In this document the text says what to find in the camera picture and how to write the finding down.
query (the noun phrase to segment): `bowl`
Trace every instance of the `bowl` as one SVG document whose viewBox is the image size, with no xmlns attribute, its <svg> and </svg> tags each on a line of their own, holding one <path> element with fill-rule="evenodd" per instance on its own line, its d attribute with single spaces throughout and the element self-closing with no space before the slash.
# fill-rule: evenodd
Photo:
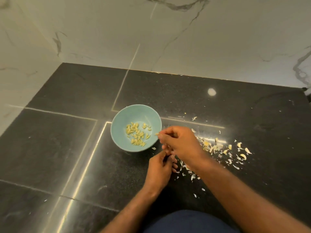
<svg viewBox="0 0 311 233">
<path fill-rule="evenodd" d="M 138 130 L 150 135 L 148 139 L 146 139 L 146 135 L 144 135 L 144 139 L 142 139 L 146 143 L 145 146 L 131 144 L 131 140 L 134 139 L 134 137 L 126 133 L 126 126 L 131 124 L 131 122 L 138 123 Z M 147 128 L 142 128 L 144 123 L 151 127 L 151 131 Z M 129 152 L 140 152 L 150 148 L 156 143 L 158 136 L 155 134 L 161 130 L 161 118 L 153 108 L 147 105 L 130 105 L 120 110 L 114 117 L 111 123 L 110 133 L 112 140 L 120 149 Z"/>
</svg>

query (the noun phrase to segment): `person's left hand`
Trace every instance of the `person's left hand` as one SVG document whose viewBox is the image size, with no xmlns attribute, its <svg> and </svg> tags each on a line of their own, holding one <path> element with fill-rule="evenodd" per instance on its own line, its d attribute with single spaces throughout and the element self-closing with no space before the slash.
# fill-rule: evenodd
<svg viewBox="0 0 311 233">
<path fill-rule="evenodd" d="M 159 195 L 169 182 L 172 172 L 176 172 L 177 159 L 170 155 L 164 162 L 165 151 L 161 151 L 149 160 L 148 172 L 144 184 L 144 189 L 154 195 Z"/>
</svg>

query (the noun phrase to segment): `person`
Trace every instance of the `person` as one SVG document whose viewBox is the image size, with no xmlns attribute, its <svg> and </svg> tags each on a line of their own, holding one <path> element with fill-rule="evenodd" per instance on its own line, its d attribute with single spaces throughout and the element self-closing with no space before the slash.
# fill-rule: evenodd
<svg viewBox="0 0 311 233">
<path fill-rule="evenodd" d="M 149 161 L 146 181 L 129 204 L 101 233 L 134 233 L 151 204 L 176 172 L 178 156 L 204 181 L 244 232 L 311 233 L 311 229 L 282 211 L 244 184 L 226 168 L 206 155 L 194 133 L 187 127 L 172 126 L 158 134 L 163 151 Z M 162 217 L 144 233 L 237 232 L 211 215 L 181 210 Z"/>
</svg>

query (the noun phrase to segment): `wall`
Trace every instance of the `wall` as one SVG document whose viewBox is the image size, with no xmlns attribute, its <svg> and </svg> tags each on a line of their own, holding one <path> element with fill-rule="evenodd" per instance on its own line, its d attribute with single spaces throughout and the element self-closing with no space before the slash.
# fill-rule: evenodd
<svg viewBox="0 0 311 233">
<path fill-rule="evenodd" d="M 1 135 L 61 62 L 14 0 L 0 0 L 0 49 Z"/>
<path fill-rule="evenodd" d="M 311 86 L 311 0 L 18 2 L 64 62 Z"/>
</svg>

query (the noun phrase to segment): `black countertop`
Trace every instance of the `black countertop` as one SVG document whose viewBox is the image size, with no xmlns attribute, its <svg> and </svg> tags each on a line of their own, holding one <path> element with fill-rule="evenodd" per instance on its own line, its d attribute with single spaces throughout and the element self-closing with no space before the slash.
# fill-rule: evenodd
<svg viewBox="0 0 311 233">
<path fill-rule="evenodd" d="M 215 158 L 311 226 L 311 110 L 301 89 L 63 63 L 0 137 L 0 231 L 97 232 L 107 224 L 161 149 L 128 153 L 113 143 L 111 121 L 132 104 L 153 107 L 165 127 L 218 137 L 233 154 L 242 142 L 253 154 L 234 161 L 239 170 Z M 234 225 L 202 180 L 184 173 L 172 175 L 146 219 L 193 209 Z"/>
</svg>

